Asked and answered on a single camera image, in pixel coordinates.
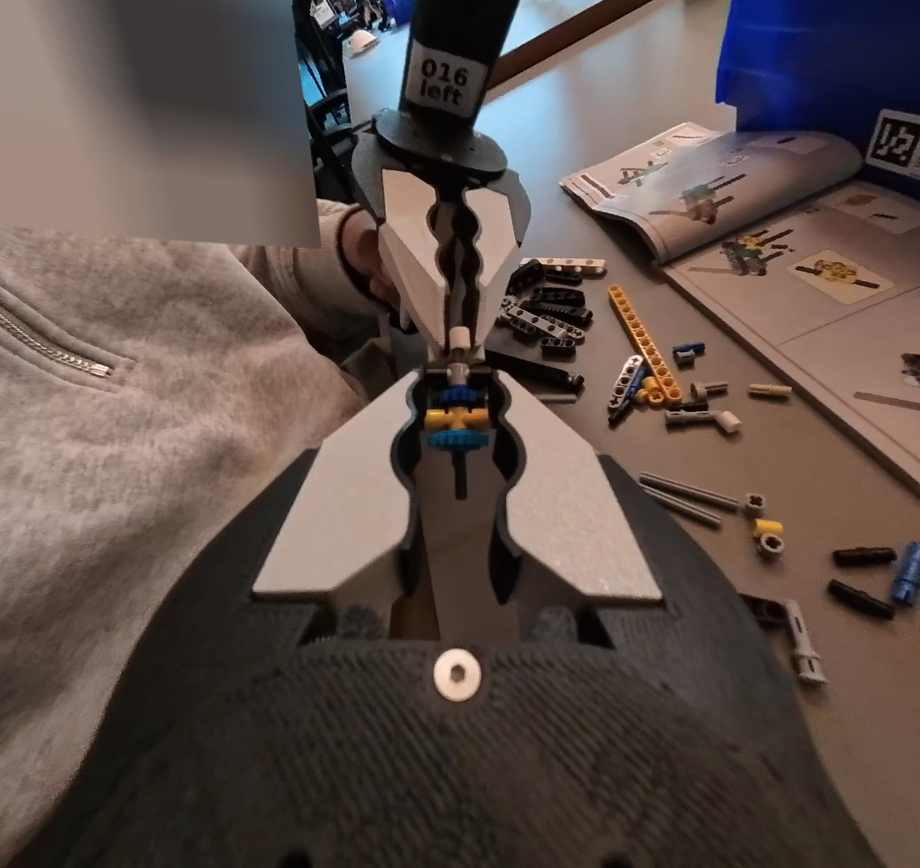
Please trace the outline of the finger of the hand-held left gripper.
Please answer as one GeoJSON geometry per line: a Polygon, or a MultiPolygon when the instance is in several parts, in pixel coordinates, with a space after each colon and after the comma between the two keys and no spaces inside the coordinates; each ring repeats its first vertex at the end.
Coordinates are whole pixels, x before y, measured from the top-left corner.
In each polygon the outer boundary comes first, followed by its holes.
{"type": "Polygon", "coordinates": [[[430,225],[439,202],[436,190],[411,172],[382,172],[385,220],[380,228],[382,258],[402,307],[429,346],[443,355],[447,281],[438,264],[440,243],[430,225]]]}
{"type": "Polygon", "coordinates": [[[497,191],[466,189],[460,227],[458,317],[480,351],[497,320],[512,272],[520,261],[509,199],[497,191]]]}

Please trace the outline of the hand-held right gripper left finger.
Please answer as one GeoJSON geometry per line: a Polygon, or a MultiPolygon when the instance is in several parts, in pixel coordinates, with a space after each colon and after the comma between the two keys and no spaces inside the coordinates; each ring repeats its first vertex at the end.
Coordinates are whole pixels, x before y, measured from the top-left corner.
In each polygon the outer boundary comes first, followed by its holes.
{"type": "Polygon", "coordinates": [[[399,552],[412,522],[394,448],[417,418],[412,370],[331,434],[252,586],[255,598],[390,613],[408,592],[399,552]]]}

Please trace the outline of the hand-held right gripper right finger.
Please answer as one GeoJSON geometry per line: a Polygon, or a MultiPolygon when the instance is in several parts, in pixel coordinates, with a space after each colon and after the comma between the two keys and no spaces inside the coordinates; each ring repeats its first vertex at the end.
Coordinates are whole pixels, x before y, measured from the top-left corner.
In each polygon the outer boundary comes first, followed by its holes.
{"type": "Polygon", "coordinates": [[[607,471],[609,458],[504,370],[489,384],[502,478],[489,545],[501,605],[656,608],[664,597],[607,471]]]}

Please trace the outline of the multicolour lego gear assembly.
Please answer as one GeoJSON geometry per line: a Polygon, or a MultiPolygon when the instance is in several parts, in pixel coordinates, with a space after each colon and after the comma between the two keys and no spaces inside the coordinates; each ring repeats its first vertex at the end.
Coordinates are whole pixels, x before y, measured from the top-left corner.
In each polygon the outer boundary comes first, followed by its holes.
{"type": "Polygon", "coordinates": [[[454,475],[454,497],[468,498],[468,458],[489,447],[502,394],[486,352],[456,349],[421,371],[426,403],[423,432],[427,447],[448,456],[454,475]]]}

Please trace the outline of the pile of dark lego beams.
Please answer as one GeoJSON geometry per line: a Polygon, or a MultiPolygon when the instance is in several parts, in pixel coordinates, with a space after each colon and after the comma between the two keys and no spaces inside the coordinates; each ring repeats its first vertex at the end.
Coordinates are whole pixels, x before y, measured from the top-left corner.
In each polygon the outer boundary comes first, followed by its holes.
{"type": "Polygon", "coordinates": [[[593,322],[583,286],[606,275],[601,259],[524,258],[512,271],[496,324],[549,352],[578,348],[593,322]]]}

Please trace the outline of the long black lego beam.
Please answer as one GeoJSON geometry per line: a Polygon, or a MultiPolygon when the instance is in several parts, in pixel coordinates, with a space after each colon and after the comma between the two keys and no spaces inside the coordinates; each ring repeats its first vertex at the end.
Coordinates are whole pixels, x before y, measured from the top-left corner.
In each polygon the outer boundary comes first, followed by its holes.
{"type": "Polygon", "coordinates": [[[562,391],[577,392],[583,388],[584,377],[566,368],[549,366],[495,350],[486,349],[484,356],[488,366],[505,371],[514,379],[545,383],[562,391]]]}

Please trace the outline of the light grey five-hole lego beam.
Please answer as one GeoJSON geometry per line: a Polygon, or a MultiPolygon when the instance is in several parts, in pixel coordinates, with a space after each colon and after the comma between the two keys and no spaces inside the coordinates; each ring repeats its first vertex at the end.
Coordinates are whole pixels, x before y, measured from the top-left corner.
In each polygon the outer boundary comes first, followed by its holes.
{"type": "Polygon", "coordinates": [[[618,424],[627,413],[647,373],[648,367],[643,356],[634,354],[627,358],[607,402],[609,425],[618,424]]]}

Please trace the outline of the grey lego connector white end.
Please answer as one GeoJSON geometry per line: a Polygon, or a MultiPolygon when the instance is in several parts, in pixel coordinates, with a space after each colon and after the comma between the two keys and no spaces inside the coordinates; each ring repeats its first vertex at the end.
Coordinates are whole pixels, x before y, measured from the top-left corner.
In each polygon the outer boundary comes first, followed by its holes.
{"type": "Polygon", "coordinates": [[[729,411],[666,411],[664,424],[668,429],[688,428],[703,425],[715,425],[726,436],[733,436],[742,429],[742,421],[729,411]]]}

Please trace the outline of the long yellow lego beam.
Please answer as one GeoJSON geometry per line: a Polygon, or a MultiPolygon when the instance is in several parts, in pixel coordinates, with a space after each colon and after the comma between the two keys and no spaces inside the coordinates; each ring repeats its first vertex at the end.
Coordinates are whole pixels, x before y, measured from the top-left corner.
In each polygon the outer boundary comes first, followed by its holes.
{"type": "Polygon", "coordinates": [[[659,379],[666,391],[666,402],[662,406],[676,407],[684,401],[684,391],[676,379],[672,364],[653,340],[624,289],[618,285],[611,285],[607,289],[607,296],[628,340],[635,346],[638,355],[645,358],[650,376],[659,379]]]}

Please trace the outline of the lego instruction booklet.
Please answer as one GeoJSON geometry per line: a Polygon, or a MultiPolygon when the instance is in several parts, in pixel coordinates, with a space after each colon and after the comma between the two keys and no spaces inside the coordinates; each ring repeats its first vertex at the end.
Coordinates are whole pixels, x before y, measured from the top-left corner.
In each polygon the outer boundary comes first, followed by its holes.
{"type": "Polygon", "coordinates": [[[843,138],[684,122],[560,188],[918,490],[919,210],[843,138]]]}

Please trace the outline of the person's left hand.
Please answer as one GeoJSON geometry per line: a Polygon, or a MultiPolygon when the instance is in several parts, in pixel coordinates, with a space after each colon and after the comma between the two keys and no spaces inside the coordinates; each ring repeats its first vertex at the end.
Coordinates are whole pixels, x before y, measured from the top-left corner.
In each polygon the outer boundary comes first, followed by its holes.
{"type": "Polygon", "coordinates": [[[359,209],[339,228],[339,256],[352,284],[366,298],[397,309],[399,294],[383,263],[374,218],[359,209]]]}

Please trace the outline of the grey wood-edged table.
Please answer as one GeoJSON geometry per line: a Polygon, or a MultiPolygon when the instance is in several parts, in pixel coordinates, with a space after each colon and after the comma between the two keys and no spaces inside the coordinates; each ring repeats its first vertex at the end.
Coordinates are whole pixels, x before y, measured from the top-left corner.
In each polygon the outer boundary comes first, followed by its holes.
{"type": "MultiPolygon", "coordinates": [[[[489,83],[503,83],[545,62],[652,0],[521,0],[489,83]]],[[[375,46],[343,54],[351,122],[366,124],[384,107],[395,108],[408,46],[408,24],[379,36],[375,46]]]]}

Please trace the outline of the person in grey hoodie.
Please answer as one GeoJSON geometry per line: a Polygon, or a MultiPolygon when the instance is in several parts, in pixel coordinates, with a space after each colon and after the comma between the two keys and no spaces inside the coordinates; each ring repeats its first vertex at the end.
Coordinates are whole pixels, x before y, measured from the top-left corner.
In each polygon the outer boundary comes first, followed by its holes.
{"type": "Polygon", "coordinates": [[[2,226],[2,866],[180,576],[367,402],[230,246],[2,226]]]}

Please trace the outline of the grey white connector piece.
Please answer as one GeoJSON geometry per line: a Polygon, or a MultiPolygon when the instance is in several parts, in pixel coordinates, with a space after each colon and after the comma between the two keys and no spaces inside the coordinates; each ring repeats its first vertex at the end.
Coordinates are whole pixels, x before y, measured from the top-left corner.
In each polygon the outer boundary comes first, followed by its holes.
{"type": "Polygon", "coordinates": [[[827,685],[821,656],[815,650],[811,634],[797,601],[773,600],[740,593],[743,604],[754,621],[765,630],[782,632],[791,644],[791,660],[799,681],[807,686],[827,685]]]}

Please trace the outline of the blue plastic bin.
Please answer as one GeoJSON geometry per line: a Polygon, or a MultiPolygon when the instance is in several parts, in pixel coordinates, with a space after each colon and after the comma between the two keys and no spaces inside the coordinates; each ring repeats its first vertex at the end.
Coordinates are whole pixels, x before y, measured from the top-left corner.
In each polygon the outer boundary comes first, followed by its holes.
{"type": "Polygon", "coordinates": [[[919,0],[730,0],[715,100],[741,131],[844,138],[918,200],[919,0]]]}

